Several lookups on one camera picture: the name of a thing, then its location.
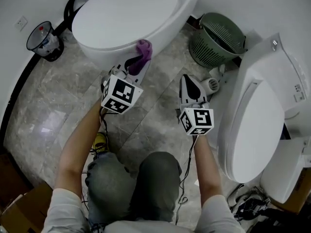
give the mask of closed toilet lid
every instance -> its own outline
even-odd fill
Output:
[[[119,48],[156,31],[177,6],[178,0],[89,0],[74,18],[72,33],[89,48]]]
[[[282,133],[284,111],[266,81],[253,81],[236,112],[226,153],[231,179],[257,177],[272,158]]]

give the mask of purple cloth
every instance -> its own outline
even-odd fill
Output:
[[[137,62],[129,66],[128,71],[129,74],[136,76],[140,73],[142,68],[146,65],[146,63],[151,60],[152,55],[152,44],[147,40],[139,40],[136,45],[136,50],[138,54],[142,56]]]

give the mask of sneaker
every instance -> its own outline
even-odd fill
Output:
[[[108,139],[102,132],[98,132],[93,142],[92,152],[97,156],[98,154],[109,152]]]

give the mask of gray pants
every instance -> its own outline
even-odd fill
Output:
[[[88,165],[89,223],[105,227],[119,220],[171,222],[178,199],[181,169],[167,152],[151,153],[130,177],[115,154],[105,153]]]

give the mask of gray tile floor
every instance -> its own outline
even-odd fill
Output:
[[[174,41],[153,59],[142,82],[144,92],[135,107],[124,115],[107,115],[111,148],[133,176],[140,162],[153,151],[167,151],[187,167],[191,137],[177,124],[175,109],[182,74],[199,80],[209,77],[188,50],[192,34],[185,26]],[[27,178],[37,185],[42,180],[54,186],[61,150],[78,122],[100,97],[100,80],[105,72],[92,64],[77,43],[65,43],[55,62],[40,60],[25,83],[14,106],[4,145]],[[236,183],[222,174],[224,195]],[[201,212],[194,159],[185,182],[189,202],[180,210],[179,225],[193,229]]]

